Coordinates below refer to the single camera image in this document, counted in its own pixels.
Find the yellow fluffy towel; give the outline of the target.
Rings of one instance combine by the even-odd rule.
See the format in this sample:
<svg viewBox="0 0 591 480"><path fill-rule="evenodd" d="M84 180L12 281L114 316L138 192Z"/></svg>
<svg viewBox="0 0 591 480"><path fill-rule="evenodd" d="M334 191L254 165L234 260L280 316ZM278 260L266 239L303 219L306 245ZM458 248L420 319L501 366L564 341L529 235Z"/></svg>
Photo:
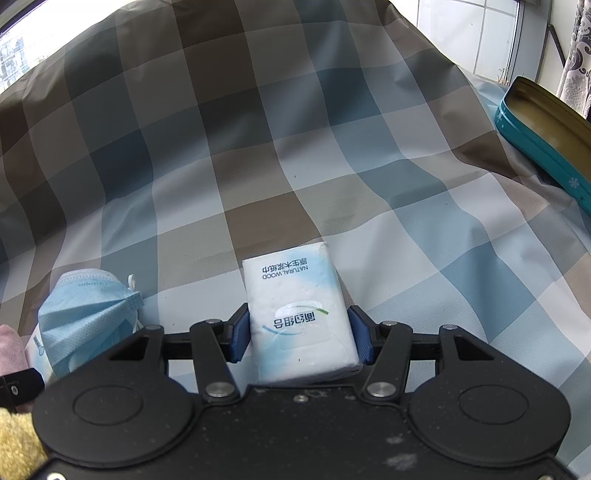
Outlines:
<svg viewBox="0 0 591 480"><path fill-rule="evenodd" d="M31 413L0 412L0 475L3 480L28 479L47 460L34 430Z"/></svg>

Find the white tissue pack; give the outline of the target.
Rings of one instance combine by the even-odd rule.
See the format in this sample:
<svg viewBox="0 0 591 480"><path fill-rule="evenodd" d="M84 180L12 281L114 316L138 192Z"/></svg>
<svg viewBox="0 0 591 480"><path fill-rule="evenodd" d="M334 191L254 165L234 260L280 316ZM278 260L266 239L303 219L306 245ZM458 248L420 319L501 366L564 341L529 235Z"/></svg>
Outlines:
<svg viewBox="0 0 591 480"><path fill-rule="evenodd" d="M259 383L332 379L359 369L341 285L325 243L249 258L242 268Z"/></svg>

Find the light blue face mask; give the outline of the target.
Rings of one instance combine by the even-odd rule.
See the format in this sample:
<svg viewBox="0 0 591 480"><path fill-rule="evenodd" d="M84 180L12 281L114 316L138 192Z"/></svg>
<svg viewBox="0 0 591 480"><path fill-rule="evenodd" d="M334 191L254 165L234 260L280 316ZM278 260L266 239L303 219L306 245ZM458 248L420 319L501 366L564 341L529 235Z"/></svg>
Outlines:
<svg viewBox="0 0 591 480"><path fill-rule="evenodd" d="M60 276L38 311L45 354L58 378L132 335L141 293L113 274L87 268Z"/></svg>

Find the pink soft cloth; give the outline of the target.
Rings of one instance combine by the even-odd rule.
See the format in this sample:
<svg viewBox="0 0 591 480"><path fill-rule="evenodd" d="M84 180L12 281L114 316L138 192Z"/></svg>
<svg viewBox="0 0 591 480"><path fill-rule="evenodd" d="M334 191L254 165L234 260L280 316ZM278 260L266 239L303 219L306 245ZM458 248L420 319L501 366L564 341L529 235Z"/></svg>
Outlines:
<svg viewBox="0 0 591 480"><path fill-rule="evenodd" d="M23 342L18 333L8 325L0 326L0 376L10 375L29 368Z"/></svg>

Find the white mask wrapper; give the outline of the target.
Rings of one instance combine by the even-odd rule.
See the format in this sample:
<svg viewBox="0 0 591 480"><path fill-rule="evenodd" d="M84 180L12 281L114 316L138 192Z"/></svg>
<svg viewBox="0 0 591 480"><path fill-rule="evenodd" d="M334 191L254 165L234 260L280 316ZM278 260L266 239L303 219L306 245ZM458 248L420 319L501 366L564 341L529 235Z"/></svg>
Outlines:
<svg viewBox="0 0 591 480"><path fill-rule="evenodd" d="M45 352L39 326L35 327L24 351L29 367L35 369L42 376L45 384L51 383L54 379L54 372Z"/></svg>

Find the checkered plaid cloth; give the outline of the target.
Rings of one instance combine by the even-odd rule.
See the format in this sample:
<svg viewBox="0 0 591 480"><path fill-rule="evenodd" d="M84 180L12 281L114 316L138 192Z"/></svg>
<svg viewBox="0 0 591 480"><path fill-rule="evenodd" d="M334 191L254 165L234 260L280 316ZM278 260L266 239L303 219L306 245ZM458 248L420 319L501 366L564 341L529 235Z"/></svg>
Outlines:
<svg viewBox="0 0 591 480"><path fill-rule="evenodd" d="M590 413L590 219L387 1L138 1L1 97L1 320L134 275L182 330L329 246L349 303L463 326Z"/></svg>

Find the teal metal tin lid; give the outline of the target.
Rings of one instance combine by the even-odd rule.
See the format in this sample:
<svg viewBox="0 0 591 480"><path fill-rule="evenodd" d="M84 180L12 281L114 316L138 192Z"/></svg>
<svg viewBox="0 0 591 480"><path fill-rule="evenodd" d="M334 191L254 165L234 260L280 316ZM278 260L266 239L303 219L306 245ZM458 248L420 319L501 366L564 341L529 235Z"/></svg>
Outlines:
<svg viewBox="0 0 591 480"><path fill-rule="evenodd" d="M590 123L537 83L516 78L495 114L501 135L590 210Z"/></svg>

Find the grey patterned curtain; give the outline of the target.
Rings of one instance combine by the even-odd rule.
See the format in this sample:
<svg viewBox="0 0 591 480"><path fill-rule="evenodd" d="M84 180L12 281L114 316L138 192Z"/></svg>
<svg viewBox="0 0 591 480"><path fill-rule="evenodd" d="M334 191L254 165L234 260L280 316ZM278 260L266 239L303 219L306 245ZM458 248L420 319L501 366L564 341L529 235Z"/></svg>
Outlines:
<svg viewBox="0 0 591 480"><path fill-rule="evenodd" d="M591 11L589 0L577 2L569 53L557 97L590 121Z"/></svg>

